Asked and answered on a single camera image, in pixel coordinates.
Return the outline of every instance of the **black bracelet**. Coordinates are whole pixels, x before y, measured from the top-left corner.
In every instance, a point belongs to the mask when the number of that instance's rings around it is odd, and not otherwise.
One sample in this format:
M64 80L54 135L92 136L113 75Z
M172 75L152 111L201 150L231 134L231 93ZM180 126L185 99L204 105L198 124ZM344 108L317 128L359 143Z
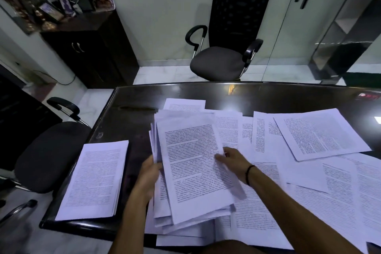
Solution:
M247 168L247 170L246 170L246 174L245 174L245 177L246 177L246 184L247 184L248 186L250 186L250 185L249 185L249 171L250 171L250 169L251 169L252 167L255 167L255 165L250 165L250 166Z

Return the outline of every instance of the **hand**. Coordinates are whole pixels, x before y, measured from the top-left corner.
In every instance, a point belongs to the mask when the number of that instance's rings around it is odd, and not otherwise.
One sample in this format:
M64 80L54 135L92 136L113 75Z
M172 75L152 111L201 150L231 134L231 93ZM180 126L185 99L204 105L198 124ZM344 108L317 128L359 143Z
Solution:
M147 203L154 196L155 183L159 177L159 170L162 167L162 163L154 164L154 157L152 155L142 164L133 190L137 191L138 195L142 195Z
M215 158L217 161L226 165L227 168L232 171L242 183L246 184L246 171L247 168L251 166L248 160L237 150L228 147L224 147L224 152L226 157L216 154Z

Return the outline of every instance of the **chair seat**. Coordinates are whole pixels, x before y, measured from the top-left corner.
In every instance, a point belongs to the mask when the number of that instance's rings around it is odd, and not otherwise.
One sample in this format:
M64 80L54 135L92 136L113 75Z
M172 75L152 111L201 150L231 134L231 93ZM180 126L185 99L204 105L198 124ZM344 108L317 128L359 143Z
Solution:
M81 153L91 128L77 122L61 122L38 136L17 159L17 180L36 193L48 193L60 185Z
M209 81L236 81L244 66L240 53L218 46L204 49L190 62L191 71Z

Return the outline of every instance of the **stack of papers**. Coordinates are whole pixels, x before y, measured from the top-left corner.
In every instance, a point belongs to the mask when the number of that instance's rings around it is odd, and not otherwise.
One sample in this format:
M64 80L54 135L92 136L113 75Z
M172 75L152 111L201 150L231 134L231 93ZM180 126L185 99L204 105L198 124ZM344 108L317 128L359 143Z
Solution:
M127 147L128 141L83 145L56 221L115 215Z
M359 153L371 149L337 109L245 117L167 99L150 139L164 165L145 228L157 246L235 239L293 249L255 191L214 161L222 146L237 148L362 252L366 242L381 246L381 161Z

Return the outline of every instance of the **table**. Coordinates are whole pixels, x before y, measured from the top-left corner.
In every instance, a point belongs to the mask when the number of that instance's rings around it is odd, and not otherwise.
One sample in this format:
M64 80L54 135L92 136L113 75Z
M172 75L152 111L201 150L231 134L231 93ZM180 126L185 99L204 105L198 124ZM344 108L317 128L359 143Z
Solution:
M381 124L374 118L381 117L381 98L357 100L357 96L364 92L373 93L374 97L378 96L375 90L371 92L361 88L287 83L201 82L116 88L88 139L89 143L130 140L116 216L54 221L70 181L69 175L55 193L40 227L85 237L114 240L124 204L136 181L141 163L151 154L148 136L150 123L154 121L154 113L163 108L166 98L206 100L207 109L235 110L242 112L244 116L253 116L253 111L299 113L338 108L373 149L366 154L381 158ZM145 247L156 247L155 242L155 235L145 235ZM259 248L264 252L274 252L271 248ZM183 253L195 250L192 247L161 247L161 249Z

